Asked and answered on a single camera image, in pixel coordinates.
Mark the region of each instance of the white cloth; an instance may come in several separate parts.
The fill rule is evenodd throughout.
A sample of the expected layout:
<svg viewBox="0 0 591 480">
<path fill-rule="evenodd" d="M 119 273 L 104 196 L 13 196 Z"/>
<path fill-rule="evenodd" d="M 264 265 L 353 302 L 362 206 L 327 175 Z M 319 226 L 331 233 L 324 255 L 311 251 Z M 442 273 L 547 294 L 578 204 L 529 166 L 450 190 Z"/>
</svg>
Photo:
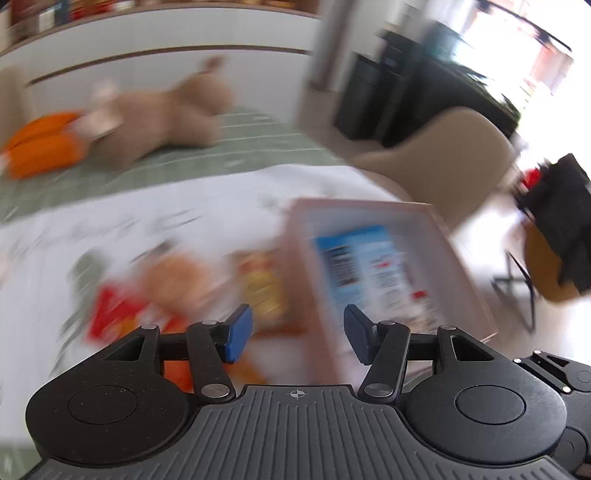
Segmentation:
<svg viewBox="0 0 591 480">
<path fill-rule="evenodd" d="M 9 268 L 0 286 L 0 443 L 30 442 L 25 407 L 51 378 L 60 328 L 75 309 L 69 273 L 81 255 L 99 249 L 116 274 L 173 238 L 222 262 L 237 249 L 270 246 L 298 197 L 396 200 L 351 167 L 281 165 L 74 203 L 1 226 Z M 68 367 L 92 353 L 72 345 Z"/>
</svg>

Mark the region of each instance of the orange plush toy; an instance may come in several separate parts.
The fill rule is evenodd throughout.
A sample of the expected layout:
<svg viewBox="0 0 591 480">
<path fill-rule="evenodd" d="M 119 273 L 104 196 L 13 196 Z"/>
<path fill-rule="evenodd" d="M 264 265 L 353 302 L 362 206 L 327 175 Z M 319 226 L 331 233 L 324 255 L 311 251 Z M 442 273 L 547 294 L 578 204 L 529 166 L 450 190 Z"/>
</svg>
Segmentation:
<svg viewBox="0 0 591 480">
<path fill-rule="evenodd" d="M 20 129 L 6 144 L 6 168 L 14 179 L 23 179 L 71 167 L 87 153 L 88 144 L 69 127 L 80 114 L 63 112 L 48 115 Z"/>
</svg>

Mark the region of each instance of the chair back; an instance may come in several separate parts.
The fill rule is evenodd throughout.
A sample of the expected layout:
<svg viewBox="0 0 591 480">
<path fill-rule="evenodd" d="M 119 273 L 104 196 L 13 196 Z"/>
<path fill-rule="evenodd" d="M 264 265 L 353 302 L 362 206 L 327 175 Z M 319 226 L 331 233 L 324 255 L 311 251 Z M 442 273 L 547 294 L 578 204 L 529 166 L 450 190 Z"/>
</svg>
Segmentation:
<svg viewBox="0 0 591 480">
<path fill-rule="evenodd" d="M 497 127 L 464 107 L 434 117 L 395 148 L 396 181 L 453 229 L 475 212 L 515 161 Z"/>
</svg>

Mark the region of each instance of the table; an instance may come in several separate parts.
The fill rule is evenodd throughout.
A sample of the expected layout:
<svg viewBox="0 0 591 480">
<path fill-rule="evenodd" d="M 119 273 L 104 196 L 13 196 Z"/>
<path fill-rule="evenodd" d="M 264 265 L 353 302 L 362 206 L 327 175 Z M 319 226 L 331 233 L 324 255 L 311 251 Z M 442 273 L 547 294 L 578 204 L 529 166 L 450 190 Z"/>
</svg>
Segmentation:
<svg viewBox="0 0 591 480">
<path fill-rule="evenodd" d="M 160 242 L 159 236 L 170 234 L 152 227 L 155 217 L 176 212 L 179 202 L 180 213 L 199 217 L 201 224 L 187 223 L 173 230 L 175 236 L 221 259 L 239 247 L 272 240 L 297 196 L 395 200 L 269 115 L 237 109 L 222 120 L 225 139 L 215 148 L 159 150 L 126 172 L 106 171 L 89 158 L 24 181 L 0 178 L 0 251 L 16 260 L 0 287 L 2 480 L 19 478 L 38 459 L 27 440 L 24 407 L 51 378 L 61 324 L 75 301 L 66 278 L 86 249 L 110 249 L 115 264 L 129 265 L 138 252 Z M 112 225 L 127 214 L 137 218 Z M 86 226 L 72 231 L 79 222 Z M 59 235 L 40 244 L 47 228 Z M 66 367 L 91 353 L 85 346 L 74 349 Z"/>
</svg>

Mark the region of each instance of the plush toy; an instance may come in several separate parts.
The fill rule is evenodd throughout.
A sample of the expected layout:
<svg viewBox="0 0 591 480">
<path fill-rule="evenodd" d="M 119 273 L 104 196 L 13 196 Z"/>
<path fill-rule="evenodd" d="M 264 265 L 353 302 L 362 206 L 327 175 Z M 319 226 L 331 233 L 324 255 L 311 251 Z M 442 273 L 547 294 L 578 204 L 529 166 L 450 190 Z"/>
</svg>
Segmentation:
<svg viewBox="0 0 591 480">
<path fill-rule="evenodd" d="M 169 92 L 124 92 L 104 83 L 89 111 L 61 112 L 38 118 L 19 130 L 0 154 L 7 168 L 23 179 L 82 160 L 91 145 L 113 168 L 129 168 L 163 145 L 211 147 L 220 137 L 218 115 L 234 102 L 218 71 L 223 57 L 206 60 Z"/>
<path fill-rule="evenodd" d="M 129 168 L 163 145 L 211 147 L 220 137 L 218 115 L 234 103 L 234 95 L 217 74 L 223 57 L 206 60 L 195 73 L 168 92 L 124 92 L 107 107 L 119 125 L 94 144 L 109 166 Z"/>
</svg>

